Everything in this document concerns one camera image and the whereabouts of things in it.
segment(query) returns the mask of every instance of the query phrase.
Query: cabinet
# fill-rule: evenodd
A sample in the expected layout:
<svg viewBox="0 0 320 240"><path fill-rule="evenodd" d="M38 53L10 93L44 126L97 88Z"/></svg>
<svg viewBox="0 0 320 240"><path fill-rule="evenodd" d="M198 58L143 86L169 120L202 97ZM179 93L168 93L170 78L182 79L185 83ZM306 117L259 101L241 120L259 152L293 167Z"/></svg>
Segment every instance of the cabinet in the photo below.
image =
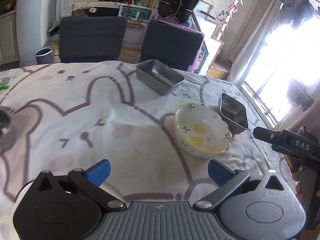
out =
<svg viewBox="0 0 320 240"><path fill-rule="evenodd" d="M19 61L14 11L0 16L0 65Z"/></svg>

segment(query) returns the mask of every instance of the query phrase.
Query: dark gray chair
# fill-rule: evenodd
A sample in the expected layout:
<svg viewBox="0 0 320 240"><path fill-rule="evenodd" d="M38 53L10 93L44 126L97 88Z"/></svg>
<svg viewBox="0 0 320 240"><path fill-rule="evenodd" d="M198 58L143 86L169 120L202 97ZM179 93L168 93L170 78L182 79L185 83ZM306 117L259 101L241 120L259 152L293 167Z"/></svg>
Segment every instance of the dark gray chair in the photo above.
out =
<svg viewBox="0 0 320 240"><path fill-rule="evenodd" d="M150 21L140 62L156 59L170 68L187 71L193 64L203 36L159 21Z"/></svg>
<svg viewBox="0 0 320 240"><path fill-rule="evenodd" d="M60 24L62 63L117 60L127 21L124 17L66 17Z"/></svg>

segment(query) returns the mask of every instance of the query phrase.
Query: trash can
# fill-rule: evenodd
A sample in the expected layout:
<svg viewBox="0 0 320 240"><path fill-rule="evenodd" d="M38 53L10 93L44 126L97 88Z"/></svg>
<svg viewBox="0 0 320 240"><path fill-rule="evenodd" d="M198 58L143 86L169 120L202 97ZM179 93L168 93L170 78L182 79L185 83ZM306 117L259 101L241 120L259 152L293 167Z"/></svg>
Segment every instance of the trash can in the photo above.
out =
<svg viewBox="0 0 320 240"><path fill-rule="evenodd" d="M35 53L37 64L51 64L54 63L53 51L51 48L42 48Z"/></svg>

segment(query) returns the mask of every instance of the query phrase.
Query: yellow-rimmed bowl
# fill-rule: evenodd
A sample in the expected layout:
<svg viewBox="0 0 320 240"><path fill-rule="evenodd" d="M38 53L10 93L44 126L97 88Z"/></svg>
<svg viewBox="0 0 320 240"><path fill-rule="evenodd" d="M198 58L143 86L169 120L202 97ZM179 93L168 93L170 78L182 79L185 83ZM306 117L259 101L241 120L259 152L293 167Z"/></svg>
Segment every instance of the yellow-rimmed bowl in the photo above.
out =
<svg viewBox="0 0 320 240"><path fill-rule="evenodd" d="M174 116L181 147L195 157L210 158L230 148L232 135L221 116L196 103L182 105Z"/></svg>

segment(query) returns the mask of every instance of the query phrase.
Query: gray gripper housing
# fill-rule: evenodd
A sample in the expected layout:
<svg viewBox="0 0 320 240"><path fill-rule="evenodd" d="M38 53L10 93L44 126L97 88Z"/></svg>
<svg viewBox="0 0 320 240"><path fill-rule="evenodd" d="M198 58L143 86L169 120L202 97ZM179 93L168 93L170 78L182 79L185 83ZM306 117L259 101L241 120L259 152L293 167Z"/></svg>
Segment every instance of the gray gripper housing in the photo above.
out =
<svg viewBox="0 0 320 240"><path fill-rule="evenodd" d="M237 240L215 215L193 210L188 202L132 202L108 213L86 240Z"/></svg>

